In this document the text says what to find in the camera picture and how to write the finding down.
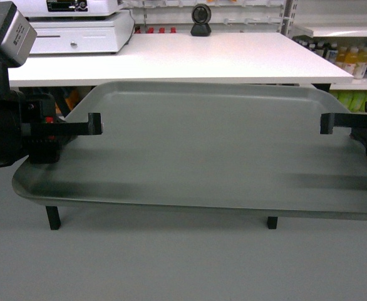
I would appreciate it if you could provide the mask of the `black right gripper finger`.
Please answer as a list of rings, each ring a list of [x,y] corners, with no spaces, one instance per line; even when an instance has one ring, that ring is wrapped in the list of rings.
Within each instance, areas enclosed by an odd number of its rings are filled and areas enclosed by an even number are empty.
[[[367,129],[367,115],[325,113],[320,117],[320,134],[332,134],[335,127]]]

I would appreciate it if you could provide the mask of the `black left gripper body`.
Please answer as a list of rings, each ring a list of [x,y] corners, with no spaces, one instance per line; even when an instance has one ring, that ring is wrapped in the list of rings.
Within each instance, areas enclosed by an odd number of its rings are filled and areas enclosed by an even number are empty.
[[[54,164],[59,161],[66,139],[56,133],[63,121],[56,114],[56,101],[49,94],[26,95],[21,103],[23,148],[32,164]]]

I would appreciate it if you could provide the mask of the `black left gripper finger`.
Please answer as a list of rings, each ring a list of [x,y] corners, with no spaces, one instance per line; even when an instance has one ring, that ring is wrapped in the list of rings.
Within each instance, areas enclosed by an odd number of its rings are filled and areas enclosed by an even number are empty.
[[[87,122],[61,122],[54,126],[55,135],[101,135],[103,133],[101,113],[89,113]]]

